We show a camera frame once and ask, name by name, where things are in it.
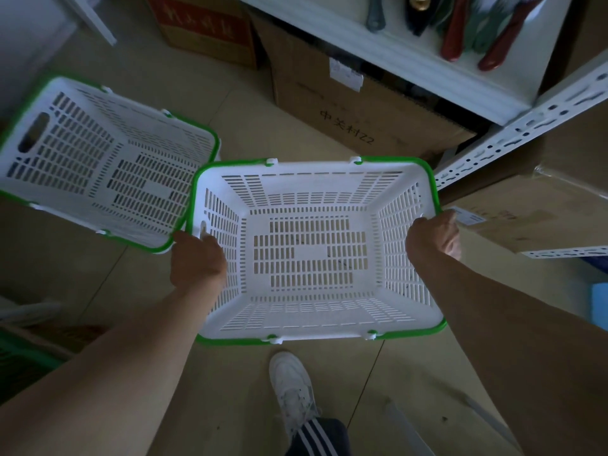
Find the person's left forearm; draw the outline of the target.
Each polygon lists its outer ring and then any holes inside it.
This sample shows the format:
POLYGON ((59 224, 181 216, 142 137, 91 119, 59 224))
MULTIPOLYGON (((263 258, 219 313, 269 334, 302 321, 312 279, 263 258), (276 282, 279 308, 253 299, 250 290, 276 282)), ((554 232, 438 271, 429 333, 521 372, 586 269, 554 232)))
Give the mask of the person's left forearm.
POLYGON ((0 456, 145 456, 224 282, 181 285, 0 406, 0 456))

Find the blue box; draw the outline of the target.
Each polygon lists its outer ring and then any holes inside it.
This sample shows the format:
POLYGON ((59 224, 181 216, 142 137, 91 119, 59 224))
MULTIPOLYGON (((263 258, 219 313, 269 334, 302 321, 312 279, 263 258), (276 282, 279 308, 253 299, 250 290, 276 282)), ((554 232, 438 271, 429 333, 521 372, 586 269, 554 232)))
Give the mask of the blue box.
POLYGON ((595 283, 591 288, 591 322, 608 331, 608 256, 587 257, 584 260, 605 274, 607 281, 595 283))

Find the white paper label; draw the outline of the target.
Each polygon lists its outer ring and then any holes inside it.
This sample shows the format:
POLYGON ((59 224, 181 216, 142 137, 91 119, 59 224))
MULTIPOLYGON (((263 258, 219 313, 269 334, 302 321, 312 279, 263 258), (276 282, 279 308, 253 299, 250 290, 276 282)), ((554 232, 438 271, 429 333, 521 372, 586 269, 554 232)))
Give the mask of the white paper label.
POLYGON ((364 84, 364 76, 353 68, 346 66, 339 60, 329 57, 330 78, 347 88, 360 92, 364 84))

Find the green plastic crate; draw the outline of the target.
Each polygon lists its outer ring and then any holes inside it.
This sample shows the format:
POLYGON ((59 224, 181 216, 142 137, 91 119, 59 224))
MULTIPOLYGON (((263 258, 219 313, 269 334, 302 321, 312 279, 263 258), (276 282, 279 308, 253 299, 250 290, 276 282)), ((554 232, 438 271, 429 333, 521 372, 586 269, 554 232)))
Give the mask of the green plastic crate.
POLYGON ((0 329, 0 406, 65 361, 0 329))

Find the black brush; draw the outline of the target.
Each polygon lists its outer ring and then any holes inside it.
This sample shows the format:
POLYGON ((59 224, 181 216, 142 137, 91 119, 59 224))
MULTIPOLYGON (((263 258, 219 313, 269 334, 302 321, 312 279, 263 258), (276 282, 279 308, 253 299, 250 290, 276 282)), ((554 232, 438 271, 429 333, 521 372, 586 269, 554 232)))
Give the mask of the black brush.
POLYGON ((436 8, 437 0, 406 0, 406 25, 414 36, 423 34, 436 8))

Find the person's right hand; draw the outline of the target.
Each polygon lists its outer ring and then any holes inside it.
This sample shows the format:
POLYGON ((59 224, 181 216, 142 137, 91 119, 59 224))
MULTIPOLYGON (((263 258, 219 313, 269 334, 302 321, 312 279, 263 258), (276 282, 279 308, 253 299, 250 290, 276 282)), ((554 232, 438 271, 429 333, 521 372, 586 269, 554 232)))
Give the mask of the person's right hand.
POLYGON ((460 231, 419 231, 406 236, 406 253, 414 265, 429 263, 439 254, 461 260, 460 231))

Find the small white label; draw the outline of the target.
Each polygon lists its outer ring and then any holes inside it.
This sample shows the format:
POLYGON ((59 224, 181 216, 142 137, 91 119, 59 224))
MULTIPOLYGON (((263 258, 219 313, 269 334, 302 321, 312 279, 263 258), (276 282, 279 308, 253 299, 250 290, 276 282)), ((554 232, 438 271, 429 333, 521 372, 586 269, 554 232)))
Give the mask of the small white label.
POLYGON ((460 208, 459 206, 450 206, 445 209, 445 211, 453 211, 455 214, 455 220, 467 227, 472 227, 474 225, 482 224, 487 222, 488 220, 481 215, 476 213, 472 213, 468 210, 460 208))

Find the white basket with green rim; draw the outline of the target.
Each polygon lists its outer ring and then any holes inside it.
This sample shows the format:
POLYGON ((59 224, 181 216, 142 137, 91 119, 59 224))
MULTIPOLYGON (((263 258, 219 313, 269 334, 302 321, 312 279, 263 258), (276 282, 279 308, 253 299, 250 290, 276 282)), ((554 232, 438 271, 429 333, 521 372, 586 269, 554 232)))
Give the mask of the white basket with green rim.
POLYGON ((102 85, 45 77, 0 137, 0 195, 154 254, 183 230, 207 126, 102 85))
POLYGON ((411 157, 224 161, 193 178, 186 230, 212 235, 226 287, 208 345, 425 336, 447 323, 406 253, 440 212, 433 171, 411 157))

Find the person's right forearm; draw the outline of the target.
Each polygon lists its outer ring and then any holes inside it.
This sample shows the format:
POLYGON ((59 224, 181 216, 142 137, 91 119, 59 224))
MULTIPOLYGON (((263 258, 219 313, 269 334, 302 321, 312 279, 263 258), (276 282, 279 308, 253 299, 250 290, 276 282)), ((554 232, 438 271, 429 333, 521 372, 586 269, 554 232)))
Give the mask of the person's right forearm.
POLYGON ((526 456, 608 456, 608 332, 413 247, 422 278, 526 456))

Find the large brown cardboard box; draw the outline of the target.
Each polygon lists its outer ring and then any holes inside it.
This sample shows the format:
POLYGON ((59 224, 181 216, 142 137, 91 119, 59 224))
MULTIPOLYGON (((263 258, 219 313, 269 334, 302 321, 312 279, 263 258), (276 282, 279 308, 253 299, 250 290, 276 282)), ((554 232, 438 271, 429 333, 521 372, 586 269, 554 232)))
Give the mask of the large brown cardboard box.
POLYGON ((475 137, 368 75, 360 92, 347 88, 330 78, 331 56, 303 31, 254 8, 248 14, 269 58, 276 105, 355 153, 430 160, 475 137))

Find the black trouser leg white stripes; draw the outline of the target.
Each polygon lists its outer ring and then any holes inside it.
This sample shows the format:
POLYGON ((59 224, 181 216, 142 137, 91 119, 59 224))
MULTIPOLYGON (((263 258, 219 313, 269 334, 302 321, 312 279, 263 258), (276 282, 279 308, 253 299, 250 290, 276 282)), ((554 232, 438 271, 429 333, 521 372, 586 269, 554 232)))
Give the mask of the black trouser leg white stripes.
POLYGON ((334 418, 314 418, 294 435, 285 456, 352 456, 345 424, 334 418))

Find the white board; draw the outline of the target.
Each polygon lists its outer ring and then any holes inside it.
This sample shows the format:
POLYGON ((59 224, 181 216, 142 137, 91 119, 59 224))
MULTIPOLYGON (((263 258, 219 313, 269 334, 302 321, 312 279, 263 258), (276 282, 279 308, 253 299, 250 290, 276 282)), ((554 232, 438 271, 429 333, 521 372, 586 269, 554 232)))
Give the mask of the white board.
POLYGON ((110 46, 117 44, 116 37, 95 11, 95 6, 101 0, 62 0, 89 27, 90 30, 103 38, 110 46))

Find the white metal shelf rack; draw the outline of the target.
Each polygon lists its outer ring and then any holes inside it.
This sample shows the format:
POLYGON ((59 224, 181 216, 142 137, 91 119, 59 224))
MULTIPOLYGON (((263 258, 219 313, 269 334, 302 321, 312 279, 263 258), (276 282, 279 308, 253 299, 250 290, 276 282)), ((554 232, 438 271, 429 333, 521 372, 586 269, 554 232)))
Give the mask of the white metal shelf rack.
POLYGON ((305 33, 334 59, 357 58, 491 122, 435 168, 440 190, 608 100, 608 0, 544 0, 505 62, 491 72, 478 56, 444 60, 432 29, 414 36, 406 0, 383 0, 385 28, 365 26, 369 0, 239 0, 305 33))

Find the person's left hand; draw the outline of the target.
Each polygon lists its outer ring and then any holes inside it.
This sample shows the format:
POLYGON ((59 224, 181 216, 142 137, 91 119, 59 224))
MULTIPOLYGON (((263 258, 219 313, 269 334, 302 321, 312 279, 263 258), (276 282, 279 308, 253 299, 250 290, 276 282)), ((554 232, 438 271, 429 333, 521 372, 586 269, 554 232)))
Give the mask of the person's left hand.
POLYGON ((224 290, 226 278, 227 259, 222 247, 179 250, 172 246, 170 281, 175 288, 201 292, 213 303, 224 290))

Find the white sneaker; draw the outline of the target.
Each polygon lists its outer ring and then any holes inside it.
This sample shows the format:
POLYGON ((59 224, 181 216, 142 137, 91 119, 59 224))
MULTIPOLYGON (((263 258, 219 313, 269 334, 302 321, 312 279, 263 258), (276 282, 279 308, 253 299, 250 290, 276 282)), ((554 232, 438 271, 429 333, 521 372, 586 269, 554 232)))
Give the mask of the white sneaker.
POLYGON ((313 385, 300 359, 288 351, 274 354, 269 363, 270 383, 289 441, 310 420, 321 416, 313 385))

